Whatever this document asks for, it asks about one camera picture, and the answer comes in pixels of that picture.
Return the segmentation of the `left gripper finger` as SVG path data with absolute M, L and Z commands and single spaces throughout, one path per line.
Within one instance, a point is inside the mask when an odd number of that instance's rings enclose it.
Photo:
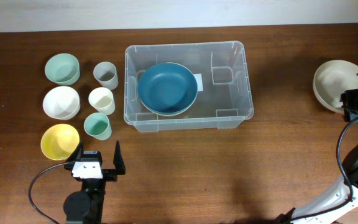
M 68 161 L 69 162 L 75 162 L 81 159 L 81 154 L 83 152 L 83 143 L 79 142 L 76 149 L 73 151 L 73 153 L 69 156 Z
M 124 160 L 122 158 L 121 147 L 120 147 L 119 141 L 116 141 L 113 164 L 115 166 L 117 175 L 125 175 L 126 174 L 126 167 L 124 164 Z

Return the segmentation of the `beige plate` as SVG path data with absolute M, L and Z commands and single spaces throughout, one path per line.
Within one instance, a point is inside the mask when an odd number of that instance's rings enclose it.
M 341 94 L 358 89 L 358 65 L 345 60 L 330 60 L 319 66 L 313 78 L 317 100 L 335 113 L 344 113 Z

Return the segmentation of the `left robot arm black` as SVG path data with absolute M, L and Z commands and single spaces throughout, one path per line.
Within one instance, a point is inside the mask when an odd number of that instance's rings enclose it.
M 81 182 L 81 190 L 70 194 L 63 204 L 66 223 L 101 223 L 106 183 L 126 173 L 119 141 L 114 150 L 114 169 L 103 169 L 102 164 L 101 153 L 84 151 L 82 142 L 68 157 L 64 168 Z

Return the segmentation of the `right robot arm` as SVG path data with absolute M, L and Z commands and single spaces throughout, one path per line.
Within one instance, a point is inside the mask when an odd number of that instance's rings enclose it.
M 344 120 L 347 122 L 337 140 L 336 159 L 341 175 L 338 180 L 309 204 L 281 214 L 275 223 L 335 223 L 338 218 L 358 207 L 358 145 L 345 157 L 340 157 L 340 147 L 346 131 L 358 124 L 358 89 L 341 94 Z

